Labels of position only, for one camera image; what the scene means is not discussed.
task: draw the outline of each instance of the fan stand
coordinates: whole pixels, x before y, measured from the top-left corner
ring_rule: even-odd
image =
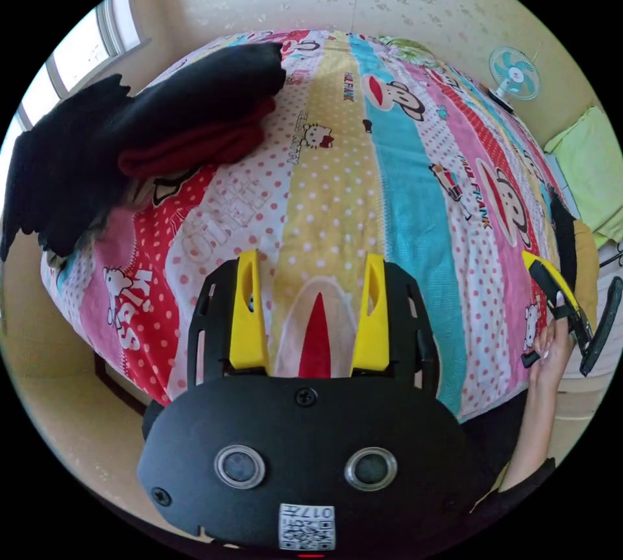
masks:
[[[487,95],[498,105],[501,106],[506,112],[509,114],[514,114],[513,107],[501,96],[497,91],[492,91],[490,88],[487,88]]]

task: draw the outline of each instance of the qr code label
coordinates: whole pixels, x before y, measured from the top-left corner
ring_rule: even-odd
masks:
[[[296,552],[324,552],[335,549],[335,508],[281,504],[279,548]]]

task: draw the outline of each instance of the folded black clothing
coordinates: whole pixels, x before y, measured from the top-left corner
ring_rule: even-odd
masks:
[[[286,81],[281,43],[217,50],[129,97],[111,75],[62,101],[15,142],[3,212],[0,260],[18,231],[69,256],[93,220],[123,198],[131,179],[117,166],[143,149],[212,121],[247,116]]]

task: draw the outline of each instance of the red cloth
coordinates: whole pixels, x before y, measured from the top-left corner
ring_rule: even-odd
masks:
[[[239,121],[218,121],[188,130],[149,149],[127,149],[117,159],[119,170],[134,179],[170,175],[204,164],[233,164],[262,144],[260,121],[275,110],[272,97]]]

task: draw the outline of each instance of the yellow cushion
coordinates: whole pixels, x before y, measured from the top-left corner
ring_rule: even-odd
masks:
[[[593,332],[597,329],[597,279],[599,278],[599,255],[591,230],[582,221],[573,223],[576,236],[576,273],[575,296],[584,310]]]

